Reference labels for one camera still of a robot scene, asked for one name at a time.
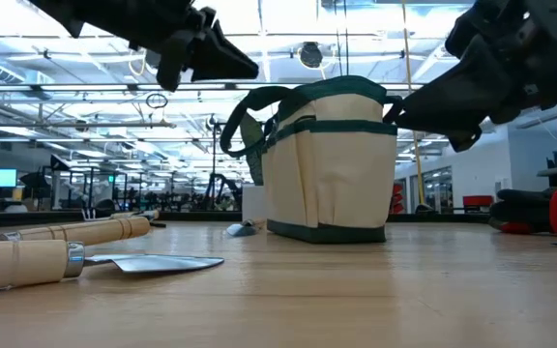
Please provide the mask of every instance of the metal ferrule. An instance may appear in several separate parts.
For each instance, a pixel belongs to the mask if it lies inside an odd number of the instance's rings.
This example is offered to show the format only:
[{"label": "metal ferrule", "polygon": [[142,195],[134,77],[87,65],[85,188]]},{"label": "metal ferrule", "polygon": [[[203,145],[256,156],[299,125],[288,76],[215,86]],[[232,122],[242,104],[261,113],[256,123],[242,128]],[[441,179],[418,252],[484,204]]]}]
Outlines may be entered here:
[{"label": "metal ferrule", "polygon": [[18,232],[2,233],[0,234],[0,241],[20,242],[22,241],[22,237]]},{"label": "metal ferrule", "polygon": [[77,277],[83,272],[85,261],[85,246],[80,242],[68,243],[68,265],[64,277]]}]

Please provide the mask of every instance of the canvas tote bag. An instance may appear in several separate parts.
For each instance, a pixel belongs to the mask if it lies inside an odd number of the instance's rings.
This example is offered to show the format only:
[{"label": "canvas tote bag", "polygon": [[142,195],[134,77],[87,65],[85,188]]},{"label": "canvas tote bag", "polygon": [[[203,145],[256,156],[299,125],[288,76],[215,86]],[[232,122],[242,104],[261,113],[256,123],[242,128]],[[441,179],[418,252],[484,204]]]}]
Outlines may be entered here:
[{"label": "canvas tote bag", "polygon": [[[264,125],[264,136],[232,150],[247,110],[274,102],[278,112]],[[400,98],[360,76],[249,92],[225,125],[220,146],[234,158],[262,149],[268,230],[310,243],[386,241],[397,131],[382,122],[387,103],[394,105],[389,115],[400,111]]]}]

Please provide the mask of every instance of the wooden tabletop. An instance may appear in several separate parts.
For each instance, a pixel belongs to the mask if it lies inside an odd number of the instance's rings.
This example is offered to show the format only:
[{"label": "wooden tabletop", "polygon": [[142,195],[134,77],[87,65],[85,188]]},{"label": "wooden tabletop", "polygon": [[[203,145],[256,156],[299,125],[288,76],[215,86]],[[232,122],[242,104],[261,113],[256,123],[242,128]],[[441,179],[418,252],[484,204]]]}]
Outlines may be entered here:
[{"label": "wooden tabletop", "polygon": [[557,238],[402,223],[384,245],[313,246],[225,227],[169,223],[89,248],[224,257],[214,269],[104,265],[0,292],[0,348],[557,347]]}]

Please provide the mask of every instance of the white bag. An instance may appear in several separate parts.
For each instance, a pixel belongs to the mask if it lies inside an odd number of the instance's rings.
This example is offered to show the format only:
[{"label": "white bag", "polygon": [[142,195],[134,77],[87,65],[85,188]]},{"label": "white bag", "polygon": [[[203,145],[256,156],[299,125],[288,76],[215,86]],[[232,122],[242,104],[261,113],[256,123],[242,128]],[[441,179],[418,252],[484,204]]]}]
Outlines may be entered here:
[{"label": "white bag", "polygon": [[[278,112],[266,123],[264,138],[231,151],[230,140],[247,109],[274,102],[280,102]],[[232,157],[263,147],[270,231],[310,243],[386,241],[396,126],[382,122],[385,103],[400,106],[400,99],[387,97],[385,88],[360,76],[293,90],[262,87],[240,102],[220,146]]]}]

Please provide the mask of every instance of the green bag trim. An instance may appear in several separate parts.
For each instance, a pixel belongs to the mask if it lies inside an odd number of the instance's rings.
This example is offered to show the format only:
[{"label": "green bag trim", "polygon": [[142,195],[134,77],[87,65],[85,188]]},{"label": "green bag trim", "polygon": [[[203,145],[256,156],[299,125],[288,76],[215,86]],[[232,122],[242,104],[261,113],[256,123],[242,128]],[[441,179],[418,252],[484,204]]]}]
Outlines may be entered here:
[{"label": "green bag trim", "polygon": [[382,105],[389,102],[386,88],[365,77],[356,75],[313,82],[298,86],[293,91],[303,96],[303,98],[287,97],[281,101],[276,115],[279,122],[286,120],[308,103],[331,96],[355,94],[372,99]]},{"label": "green bag trim", "polygon": [[386,242],[385,227],[343,227],[320,223],[308,227],[268,219],[268,230],[283,237],[312,244],[356,244]]},{"label": "green bag trim", "polygon": [[277,145],[279,141],[301,131],[310,131],[311,133],[367,132],[396,136],[397,130],[397,126],[381,122],[365,120],[315,121],[314,116],[303,116],[299,121],[285,126],[282,130],[277,131],[274,136],[271,136],[266,142],[263,153],[268,152],[268,150]]}]

